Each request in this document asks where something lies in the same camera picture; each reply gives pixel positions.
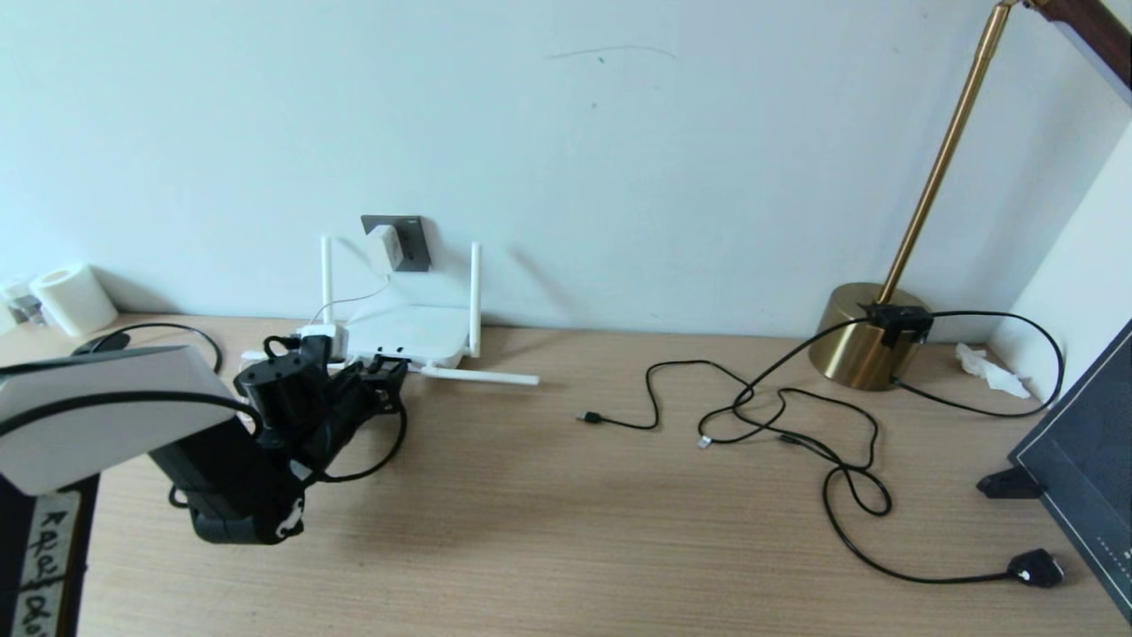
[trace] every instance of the black electrical plug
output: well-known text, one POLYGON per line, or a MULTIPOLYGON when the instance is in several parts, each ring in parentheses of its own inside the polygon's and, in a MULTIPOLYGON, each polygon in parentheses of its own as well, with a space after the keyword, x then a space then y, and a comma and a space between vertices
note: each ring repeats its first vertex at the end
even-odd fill
POLYGON ((1065 569, 1045 549, 1015 557, 1006 570, 1027 586, 1053 588, 1065 580, 1065 569))

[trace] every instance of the desk surface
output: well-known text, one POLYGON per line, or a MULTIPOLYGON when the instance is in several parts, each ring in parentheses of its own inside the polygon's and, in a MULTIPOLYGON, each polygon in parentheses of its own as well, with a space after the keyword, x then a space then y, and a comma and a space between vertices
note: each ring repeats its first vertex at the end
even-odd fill
MULTIPOLYGON (((142 315, 123 317, 122 325, 142 315)), ((170 317, 239 354, 292 321, 170 317)), ((135 345, 191 343, 170 330, 135 345)), ((921 576, 996 571, 1044 546, 1069 569, 1053 591, 1014 583, 906 584, 872 571, 837 540, 821 505, 827 465, 774 439, 696 447, 695 422, 737 386, 706 369, 655 377, 654 432, 574 421, 580 411, 648 422, 644 369, 711 359, 753 377, 787 341, 488 329, 481 369, 541 375, 539 388, 413 377, 410 432, 377 476, 308 492, 303 535, 273 548, 214 546, 165 503, 148 458, 104 474, 79 634, 98 635, 1127 635, 1127 625, 1035 501, 975 490, 1038 419, 966 415, 900 393, 835 386, 799 358, 767 387, 854 402, 882 424, 877 470, 895 499, 883 519, 842 484, 848 533, 893 568, 921 576)), ((22 327, 0 364, 76 344, 22 327)), ((962 375, 928 347, 909 380, 1012 410, 1017 399, 962 375)), ((755 414, 769 402, 756 403, 755 414)), ((843 412, 795 402, 783 427, 860 458, 867 432, 843 412)), ((719 436, 740 431, 720 423, 719 436)), ((395 422, 363 428, 334 466, 361 470, 395 422)))

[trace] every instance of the wall socket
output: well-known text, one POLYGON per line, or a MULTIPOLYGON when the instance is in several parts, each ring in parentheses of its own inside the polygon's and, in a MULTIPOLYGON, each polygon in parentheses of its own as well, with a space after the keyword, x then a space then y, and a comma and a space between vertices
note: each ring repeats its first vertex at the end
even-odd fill
POLYGON ((378 225, 393 225, 401 240, 401 251, 404 258, 397 266, 397 272, 428 272, 432 258, 428 253, 428 242, 424 240, 424 224, 418 215, 363 214, 361 226, 369 234, 378 225))

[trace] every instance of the gold lamp base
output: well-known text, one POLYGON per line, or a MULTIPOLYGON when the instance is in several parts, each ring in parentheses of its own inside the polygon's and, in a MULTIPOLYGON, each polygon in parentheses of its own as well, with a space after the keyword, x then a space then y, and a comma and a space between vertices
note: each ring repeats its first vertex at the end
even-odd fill
MULTIPOLYGON (((846 283, 833 290, 822 315, 822 332, 826 328, 863 318, 861 305, 872 304, 881 294, 877 283, 846 283)), ((894 290, 893 304, 924 304, 924 301, 903 291, 894 290)), ((868 324, 857 324, 833 333, 809 348, 809 361, 825 378, 854 389, 880 391, 891 389, 892 378, 908 368, 919 350, 919 341, 911 332, 901 333, 893 347, 881 344, 884 330, 868 324)))

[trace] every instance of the white wall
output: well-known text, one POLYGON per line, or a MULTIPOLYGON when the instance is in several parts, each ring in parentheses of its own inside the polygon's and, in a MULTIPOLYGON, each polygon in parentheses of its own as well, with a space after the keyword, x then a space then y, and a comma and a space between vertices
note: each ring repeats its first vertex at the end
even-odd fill
MULTIPOLYGON (((1132 126, 1011 311, 1032 318, 1065 354, 1065 388, 1132 320, 1132 126)), ((1043 399, 1056 382, 1049 346, 1017 322, 990 342, 1043 399)))
MULTIPOLYGON (((462 303, 475 238, 496 322, 807 335, 883 278, 992 3, 9 0, 0 276, 305 316, 318 233, 421 214, 437 272, 383 302, 462 303), (551 58, 619 45, 670 55, 551 58)), ((937 308, 1009 307, 1129 121, 1014 12, 904 279, 937 308)))

